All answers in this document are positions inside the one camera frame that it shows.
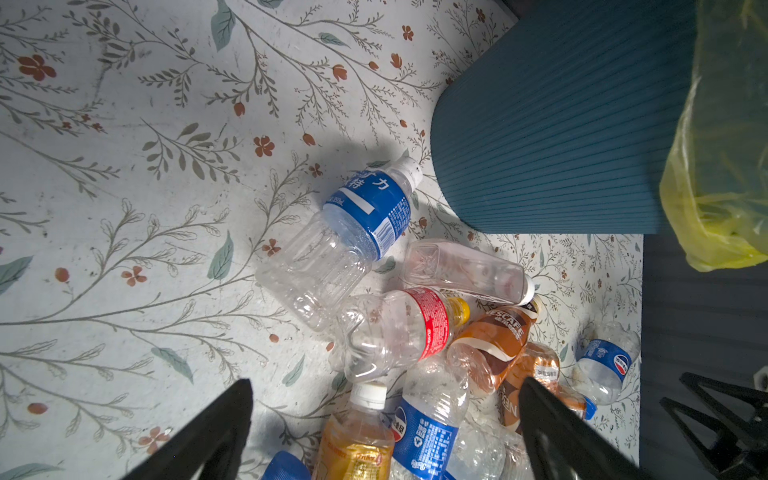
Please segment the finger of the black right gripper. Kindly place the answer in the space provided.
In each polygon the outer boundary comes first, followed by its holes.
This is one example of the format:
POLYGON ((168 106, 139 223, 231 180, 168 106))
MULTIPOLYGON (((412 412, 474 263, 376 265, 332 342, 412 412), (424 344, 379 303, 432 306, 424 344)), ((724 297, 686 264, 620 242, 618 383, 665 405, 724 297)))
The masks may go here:
POLYGON ((680 382, 711 412, 722 418, 750 420, 755 414, 761 416, 761 411, 767 409, 767 393, 764 391, 727 383, 691 372, 683 373, 680 376, 680 382), (751 407, 752 412, 750 415, 742 417, 730 408, 733 401, 740 401, 751 407))
POLYGON ((717 479, 767 477, 767 400, 750 400, 742 416, 719 401, 702 412, 669 398, 661 406, 705 470, 717 479))

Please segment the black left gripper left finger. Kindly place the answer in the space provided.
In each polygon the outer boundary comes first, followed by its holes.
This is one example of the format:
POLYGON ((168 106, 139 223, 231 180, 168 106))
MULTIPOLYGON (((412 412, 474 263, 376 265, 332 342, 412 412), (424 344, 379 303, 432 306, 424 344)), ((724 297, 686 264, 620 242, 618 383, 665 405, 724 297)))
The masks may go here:
POLYGON ((240 379, 128 479, 234 479, 241 465, 253 411, 251 382, 240 379))

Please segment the orange juice bottle red label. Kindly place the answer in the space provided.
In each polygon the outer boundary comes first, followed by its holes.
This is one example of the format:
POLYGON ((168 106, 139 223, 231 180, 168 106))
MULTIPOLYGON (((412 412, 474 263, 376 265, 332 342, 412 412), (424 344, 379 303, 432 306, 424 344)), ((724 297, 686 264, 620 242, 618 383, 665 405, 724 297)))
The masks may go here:
POLYGON ((333 413, 325 425, 314 479, 389 478, 395 439, 384 420, 386 397, 381 382, 353 385, 348 409, 333 413))

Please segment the small pepsi bottle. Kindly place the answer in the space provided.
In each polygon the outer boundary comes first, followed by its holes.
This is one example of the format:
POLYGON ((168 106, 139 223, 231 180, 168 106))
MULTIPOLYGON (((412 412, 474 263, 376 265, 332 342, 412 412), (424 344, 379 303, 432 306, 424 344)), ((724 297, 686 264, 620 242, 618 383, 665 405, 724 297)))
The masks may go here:
POLYGON ((640 336, 636 331, 617 321, 596 327, 572 373, 571 385, 586 402, 586 420, 594 417, 599 406, 618 399, 639 354, 640 336))

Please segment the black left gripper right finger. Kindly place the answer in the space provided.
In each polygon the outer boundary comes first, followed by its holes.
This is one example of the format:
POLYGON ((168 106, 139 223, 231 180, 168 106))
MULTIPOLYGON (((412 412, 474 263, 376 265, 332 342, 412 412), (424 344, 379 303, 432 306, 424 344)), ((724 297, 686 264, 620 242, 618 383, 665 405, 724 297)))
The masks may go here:
POLYGON ((536 479, 648 479, 542 384, 520 392, 523 439, 536 479))

